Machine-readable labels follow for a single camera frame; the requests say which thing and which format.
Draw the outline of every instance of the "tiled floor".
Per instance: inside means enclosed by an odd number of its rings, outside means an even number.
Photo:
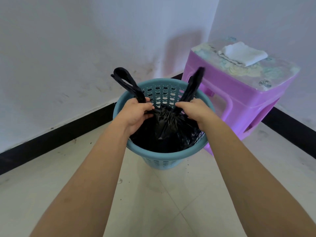
[[[0,237],[28,236],[105,126],[0,176]],[[246,146],[316,221],[316,160],[264,124]],[[104,236],[245,236],[206,151],[159,171],[126,150]]]

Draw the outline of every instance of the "stool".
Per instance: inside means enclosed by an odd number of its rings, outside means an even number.
[[[221,119],[242,140],[284,94],[300,68],[274,55],[248,67],[239,67],[217,55],[217,51],[235,42],[229,37],[193,47],[182,80],[187,82],[198,67],[205,67],[200,89],[226,102]],[[212,154],[209,144],[205,149]]]

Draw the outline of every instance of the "black baseboard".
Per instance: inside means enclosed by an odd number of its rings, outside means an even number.
[[[172,77],[181,79],[182,73]],[[115,103],[0,153],[0,175],[112,120]],[[262,120],[268,127],[316,158],[316,132],[273,107]]]

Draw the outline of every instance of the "person's left hand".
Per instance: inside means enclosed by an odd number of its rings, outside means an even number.
[[[146,111],[154,109],[148,97],[146,97],[146,101],[147,103],[138,103],[136,98],[129,99],[113,120],[123,125],[129,136],[138,130],[144,120],[153,117],[153,114],[145,113]]]

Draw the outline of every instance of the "wall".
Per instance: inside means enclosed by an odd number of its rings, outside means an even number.
[[[0,0],[0,152],[113,103],[110,77],[178,74],[218,0]]]
[[[316,0],[220,0],[209,40],[234,36],[297,63],[277,108],[316,131]]]

